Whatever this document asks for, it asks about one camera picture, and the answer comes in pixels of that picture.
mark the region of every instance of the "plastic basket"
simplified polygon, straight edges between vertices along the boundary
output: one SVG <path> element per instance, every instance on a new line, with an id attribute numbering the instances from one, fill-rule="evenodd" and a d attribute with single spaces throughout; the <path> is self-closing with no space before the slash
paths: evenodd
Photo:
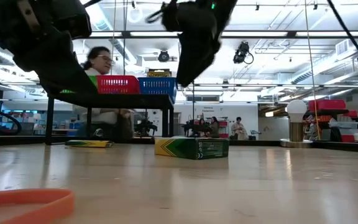
<path id="1" fill-rule="evenodd" d="M 100 94 L 139 94 L 139 81 L 132 75 L 98 75 Z"/>
<path id="2" fill-rule="evenodd" d="M 346 103 L 343 100 L 318 100 L 317 110 L 344 110 Z M 309 110 L 314 111 L 314 100 L 309 101 Z"/>
<path id="3" fill-rule="evenodd" d="M 96 81 L 96 76 L 88 76 L 88 78 L 91 80 L 91 82 L 96 86 L 96 88 L 98 87 L 98 82 Z M 71 90 L 62 90 L 61 93 L 74 93 Z"/>
<path id="4" fill-rule="evenodd" d="M 144 77 L 139 78 L 139 85 L 141 94 L 168 94 L 172 103 L 175 103 L 175 98 L 177 97 L 176 78 Z"/>

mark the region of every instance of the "string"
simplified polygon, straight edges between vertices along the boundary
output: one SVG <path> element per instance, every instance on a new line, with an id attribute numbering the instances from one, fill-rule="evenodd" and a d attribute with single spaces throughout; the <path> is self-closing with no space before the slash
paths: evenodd
<path id="1" fill-rule="evenodd" d="M 305 17 L 306 17 L 306 31 L 308 33 L 309 57 L 310 57 L 310 65 L 311 65 L 311 81 L 313 83 L 312 90 L 313 90 L 313 98 L 314 98 L 314 117 L 315 117 L 316 125 L 317 125 L 318 140 L 320 140 L 321 136 L 320 136 L 320 126 L 319 126 L 319 122 L 318 122 L 318 114 L 317 114 L 316 88 L 315 88 L 315 85 L 314 85 L 313 57 L 311 56 L 311 45 L 310 45 L 308 5 L 307 5 L 306 0 L 305 0 Z"/>

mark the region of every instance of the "black table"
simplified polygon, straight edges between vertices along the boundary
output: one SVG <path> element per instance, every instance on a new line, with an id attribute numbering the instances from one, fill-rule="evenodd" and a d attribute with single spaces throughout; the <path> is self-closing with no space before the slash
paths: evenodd
<path id="1" fill-rule="evenodd" d="M 86 119 L 88 137 L 91 134 L 92 108 L 160 109 L 162 110 L 162 136 L 173 136 L 173 103 L 168 95 L 61 93 L 55 96 L 48 96 L 47 129 L 45 133 L 45 143 L 47 145 L 52 144 L 55 99 L 88 109 Z"/>

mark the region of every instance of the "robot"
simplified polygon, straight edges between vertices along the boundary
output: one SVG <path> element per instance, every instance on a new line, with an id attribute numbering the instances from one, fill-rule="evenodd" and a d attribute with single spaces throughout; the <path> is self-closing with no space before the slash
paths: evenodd
<path id="1" fill-rule="evenodd" d="M 85 8 L 100 1 L 82 5 L 80 0 L 0 0 L 0 47 L 14 55 L 21 69 L 35 71 L 50 95 L 62 90 L 96 94 L 96 87 L 76 60 L 71 40 L 91 35 Z M 332 1 L 327 1 L 334 9 Z M 171 0 L 147 18 L 152 23 L 161 17 L 167 31 L 181 32 L 177 82 L 183 87 L 212 64 L 236 3 L 237 0 L 196 0 L 178 4 Z"/>

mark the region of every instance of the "wooden table surface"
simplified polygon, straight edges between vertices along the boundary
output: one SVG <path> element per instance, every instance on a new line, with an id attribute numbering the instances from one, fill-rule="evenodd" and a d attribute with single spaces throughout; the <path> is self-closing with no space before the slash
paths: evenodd
<path id="1" fill-rule="evenodd" d="M 0 147 L 0 190 L 26 188 L 75 192 L 57 223 L 358 224 L 358 152 L 231 146 L 191 161 L 153 145 Z"/>

